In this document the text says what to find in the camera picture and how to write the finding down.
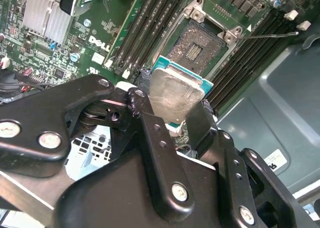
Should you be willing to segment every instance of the black ram slot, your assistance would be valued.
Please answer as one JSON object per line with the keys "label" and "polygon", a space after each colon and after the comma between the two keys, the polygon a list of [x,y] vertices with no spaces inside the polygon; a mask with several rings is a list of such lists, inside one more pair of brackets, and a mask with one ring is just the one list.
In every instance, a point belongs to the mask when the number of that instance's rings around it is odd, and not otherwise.
{"label": "black ram slot", "polygon": [[[264,19],[253,35],[281,34],[294,31],[294,23],[283,19],[277,10]],[[245,41],[230,61],[212,80],[214,90],[207,97],[212,107],[221,109],[236,92],[251,79],[270,56],[292,38],[263,38]]]}
{"label": "black ram slot", "polygon": [[[272,34],[275,31],[277,31],[277,28],[278,24],[274,23],[273,26],[270,26],[267,30],[265,30],[265,33]],[[254,58],[254,60],[257,59],[257,54],[261,52],[259,48],[264,49],[265,44],[268,41],[270,41],[270,39],[268,38],[262,38],[259,39],[259,41],[256,40],[256,42],[252,46],[250,46],[249,49],[243,52],[243,56],[240,59],[234,60],[233,67],[229,69],[229,71],[232,72],[226,73],[224,77],[220,77],[219,80],[214,80],[215,85],[219,87],[219,92],[223,91],[223,89],[228,85],[230,80],[232,80],[234,76],[241,72],[243,68],[248,70],[248,63],[252,62],[252,58]]]}
{"label": "black ram slot", "polygon": [[[291,40],[290,38],[282,38],[280,42],[277,42],[277,46],[273,47],[275,49],[278,49],[283,43],[288,43],[288,40]],[[263,64],[264,62],[266,62],[267,58],[261,60],[260,64]],[[215,108],[217,110],[221,109],[230,99],[232,99],[232,97],[236,94],[236,92],[241,89],[250,79],[251,74],[248,75],[248,77],[241,79],[237,84],[235,84],[235,86],[233,87],[233,89],[229,89],[228,91],[224,92],[221,95],[221,99],[219,99],[219,102],[216,102],[216,100],[213,101],[213,106],[215,106]]]}
{"label": "black ram slot", "polygon": [[129,49],[127,56],[123,57],[124,67],[131,63],[131,61],[135,60],[136,54],[140,52],[141,44],[144,44],[146,40],[150,37],[150,33],[154,27],[154,24],[157,22],[157,19],[161,17],[161,13],[165,10],[165,6],[168,4],[169,0],[157,0],[155,6],[150,11],[148,18],[144,22],[143,27],[140,29],[138,34],[135,34],[134,43],[132,47]]}
{"label": "black ram slot", "polygon": [[146,33],[145,38],[141,40],[141,43],[138,45],[134,57],[133,57],[133,69],[136,68],[138,61],[140,59],[140,54],[144,54],[145,52],[149,52],[148,44],[155,37],[157,31],[161,30],[162,26],[165,26],[166,20],[172,18],[171,11],[175,8],[173,7],[174,2],[178,2],[178,0],[166,0],[166,3],[162,5],[161,13],[158,16],[158,20],[154,21],[152,27],[150,27],[149,31]]}
{"label": "black ram slot", "polygon": [[145,51],[141,54],[141,57],[137,58],[137,68],[142,68],[142,66],[146,63],[148,57],[154,49],[154,46],[157,44],[158,40],[161,38],[162,33],[169,25],[172,17],[174,16],[178,6],[181,4],[182,0],[173,0],[173,4],[171,5],[170,11],[167,13],[167,16],[164,20],[157,25],[158,29],[153,33],[152,39],[148,40],[148,46],[145,47]]}
{"label": "black ram slot", "polygon": [[[266,34],[266,32],[268,32],[269,27],[274,24],[275,18],[270,15],[269,17],[267,17],[262,24],[259,26],[258,29],[256,29],[252,34],[253,35],[258,35],[258,34]],[[237,62],[248,53],[249,49],[251,49],[255,44],[257,44],[259,41],[251,39],[251,40],[247,40],[240,48],[240,52],[238,51],[232,58],[231,60],[228,62],[228,64],[223,68],[223,71],[220,72],[215,78],[214,78],[214,82],[215,84],[219,84],[220,81],[225,77],[226,74],[228,74],[231,69],[234,66],[237,66]]]}
{"label": "black ram slot", "polygon": [[156,0],[144,0],[144,3],[136,19],[134,20],[134,23],[129,27],[127,36],[124,38],[125,40],[123,41],[121,47],[116,53],[117,63],[120,63],[120,61],[122,60],[122,57],[126,56],[127,50],[134,45],[134,41],[130,40],[130,38],[132,37],[135,38],[133,35],[138,33],[139,30],[143,27],[144,25],[143,23],[147,19],[147,17],[145,17],[144,15],[149,13],[149,11],[152,9],[152,6],[154,5],[155,2]]}

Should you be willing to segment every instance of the heatsink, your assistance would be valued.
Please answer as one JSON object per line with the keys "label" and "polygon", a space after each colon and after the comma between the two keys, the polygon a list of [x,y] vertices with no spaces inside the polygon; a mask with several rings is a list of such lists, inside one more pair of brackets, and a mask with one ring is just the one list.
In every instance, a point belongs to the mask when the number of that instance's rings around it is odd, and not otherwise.
{"label": "heatsink", "polygon": [[64,44],[72,17],[53,0],[27,0],[23,26],[58,44]]}

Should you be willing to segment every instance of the gray metal panel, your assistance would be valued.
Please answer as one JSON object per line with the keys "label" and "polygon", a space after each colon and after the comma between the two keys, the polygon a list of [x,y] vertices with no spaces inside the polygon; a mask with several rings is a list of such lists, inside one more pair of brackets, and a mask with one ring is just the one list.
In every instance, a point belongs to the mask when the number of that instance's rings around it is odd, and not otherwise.
{"label": "gray metal panel", "polygon": [[280,149],[288,162],[275,173],[292,193],[320,179],[319,54],[287,48],[218,123],[240,150]]}

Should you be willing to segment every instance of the motherboard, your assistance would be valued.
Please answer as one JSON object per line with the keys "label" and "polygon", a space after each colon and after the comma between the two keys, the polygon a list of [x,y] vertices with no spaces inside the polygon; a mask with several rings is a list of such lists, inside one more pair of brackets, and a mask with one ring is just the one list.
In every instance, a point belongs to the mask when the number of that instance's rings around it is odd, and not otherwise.
{"label": "motherboard", "polygon": [[164,56],[214,84],[221,108],[304,32],[319,0],[0,0],[0,55],[33,82],[134,83]]}

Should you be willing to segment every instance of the dell logo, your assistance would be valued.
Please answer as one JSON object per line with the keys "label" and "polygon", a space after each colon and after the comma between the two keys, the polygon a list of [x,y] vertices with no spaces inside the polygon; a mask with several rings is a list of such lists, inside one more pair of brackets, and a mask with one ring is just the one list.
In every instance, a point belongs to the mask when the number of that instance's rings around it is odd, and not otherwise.
{"label": "dell logo", "polygon": [[97,40],[95,37],[93,36],[90,36],[89,37],[89,43],[93,43],[95,44],[97,47],[100,47],[101,49],[107,51],[107,52],[110,52],[110,46],[107,45],[106,46],[106,43],[105,42],[101,42],[101,40]]}

